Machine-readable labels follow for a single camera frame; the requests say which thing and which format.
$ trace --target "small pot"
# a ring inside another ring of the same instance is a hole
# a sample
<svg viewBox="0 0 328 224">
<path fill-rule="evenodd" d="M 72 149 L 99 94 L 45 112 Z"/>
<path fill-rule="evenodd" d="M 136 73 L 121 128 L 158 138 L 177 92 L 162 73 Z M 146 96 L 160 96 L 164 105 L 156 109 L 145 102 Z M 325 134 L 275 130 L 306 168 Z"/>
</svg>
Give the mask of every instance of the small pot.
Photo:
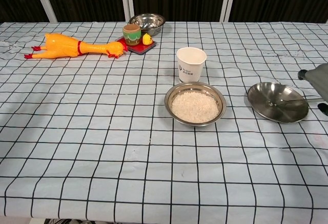
<svg viewBox="0 0 328 224">
<path fill-rule="evenodd" d="M 127 24 L 123 27 L 123 36 L 129 46 L 136 46 L 140 43 L 141 29 L 136 24 Z"/>
</svg>

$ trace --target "chicken's red feet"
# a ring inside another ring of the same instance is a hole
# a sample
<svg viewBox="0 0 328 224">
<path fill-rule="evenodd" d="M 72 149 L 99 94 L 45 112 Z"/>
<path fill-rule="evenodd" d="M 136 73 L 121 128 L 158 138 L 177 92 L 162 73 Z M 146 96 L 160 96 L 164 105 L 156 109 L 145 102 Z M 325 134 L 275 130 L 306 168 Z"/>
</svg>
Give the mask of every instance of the chicken's red feet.
<svg viewBox="0 0 328 224">
<path fill-rule="evenodd" d="M 33 51 L 40 51 L 41 46 L 32 46 Z"/>
<path fill-rule="evenodd" d="M 25 54 L 24 57 L 25 57 L 26 59 L 31 59 L 31 58 L 32 58 L 32 55 L 33 55 L 32 53 L 31 53 L 31 54 Z"/>
</svg>

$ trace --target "uncooked rice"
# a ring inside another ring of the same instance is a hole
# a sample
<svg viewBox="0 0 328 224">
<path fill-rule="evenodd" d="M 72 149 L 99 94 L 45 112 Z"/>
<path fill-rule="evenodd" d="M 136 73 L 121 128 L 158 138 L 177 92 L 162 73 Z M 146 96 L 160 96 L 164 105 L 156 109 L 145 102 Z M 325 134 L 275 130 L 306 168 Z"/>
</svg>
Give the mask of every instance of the uncooked rice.
<svg viewBox="0 0 328 224">
<path fill-rule="evenodd" d="M 190 123 L 205 123 L 218 114 L 217 103 L 209 95 L 199 92 L 183 92 L 172 101 L 173 114 Z"/>
</svg>

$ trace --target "black grid line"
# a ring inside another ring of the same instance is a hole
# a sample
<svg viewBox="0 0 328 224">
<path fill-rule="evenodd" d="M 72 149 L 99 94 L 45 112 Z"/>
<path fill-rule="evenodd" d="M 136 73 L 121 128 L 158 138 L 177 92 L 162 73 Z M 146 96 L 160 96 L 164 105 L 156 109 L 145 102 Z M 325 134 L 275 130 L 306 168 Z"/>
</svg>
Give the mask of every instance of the black grid line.
<svg viewBox="0 0 328 224">
<path fill-rule="evenodd" d="M 266 81 L 317 96 L 297 72 L 327 63 L 326 25 L 166 22 L 154 37 L 157 46 L 142 56 L 22 58 L 30 45 L 43 43 L 44 32 L 98 44 L 118 39 L 123 25 L 0 26 L 0 39 L 21 47 L 13 53 L 0 47 L 6 61 L 0 64 L 0 209 L 4 202 L 6 215 L 17 201 L 29 202 L 20 213 L 27 217 L 46 218 L 40 203 L 52 202 L 58 218 L 70 217 L 67 204 L 85 206 L 75 213 L 81 219 L 95 211 L 102 218 L 95 208 L 104 205 L 107 221 L 135 223 L 174 223 L 180 211 L 200 223 L 218 208 L 226 224 L 234 222 L 234 208 L 253 223 L 271 209 L 280 223 L 288 222 L 288 211 L 306 210 L 304 222 L 311 223 L 316 210 L 327 210 L 321 195 L 328 187 L 328 118 L 310 105 L 304 121 L 276 124 L 245 101 L 250 86 Z M 205 128 L 177 123 L 163 104 L 178 83 L 176 50 L 186 46 L 206 52 L 200 81 L 227 101 L 225 115 Z M 17 191 L 21 184 L 24 194 Z"/>
</svg>

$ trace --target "metal bowl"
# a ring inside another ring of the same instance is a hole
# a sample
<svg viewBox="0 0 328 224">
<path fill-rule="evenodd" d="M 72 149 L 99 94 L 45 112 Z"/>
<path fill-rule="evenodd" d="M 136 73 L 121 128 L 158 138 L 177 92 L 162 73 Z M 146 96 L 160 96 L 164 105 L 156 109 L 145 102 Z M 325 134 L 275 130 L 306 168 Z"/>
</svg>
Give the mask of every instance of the metal bowl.
<svg viewBox="0 0 328 224">
<path fill-rule="evenodd" d="M 247 94 L 252 108 L 261 116 L 280 123 L 295 123 L 303 120 L 308 112 L 307 101 L 292 88 L 271 82 L 257 83 Z M 280 105 L 281 100 L 296 100 L 289 105 Z"/>
<path fill-rule="evenodd" d="M 171 110 L 172 102 L 176 96 L 186 91 L 200 92 L 214 98 L 217 103 L 219 114 L 214 119 L 207 121 L 205 123 L 190 123 L 188 121 L 182 120 L 179 117 L 177 117 L 175 114 L 173 114 Z M 203 127 L 212 124 L 218 119 L 220 119 L 226 111 L 227 104 L 226 104 L 226 100 L 224 99 L 224 96 L 216 88 L 201 82 L 188 82 L 188 83 L 177 84 L 167 92 L 165 96 L 165 107 L 167 111 L 170 113 L 170 115 L 178 122 L 192 127 Z"/>
<path fill-rule="evenodd" d="M 165 23 L 165 18 L 154 13 L 145 13 L 135 15 L 129 20 L 129 24 L 137 24 L 142 33 L 148 33 L 150 36 L 157 35 Z"/>
</svg>

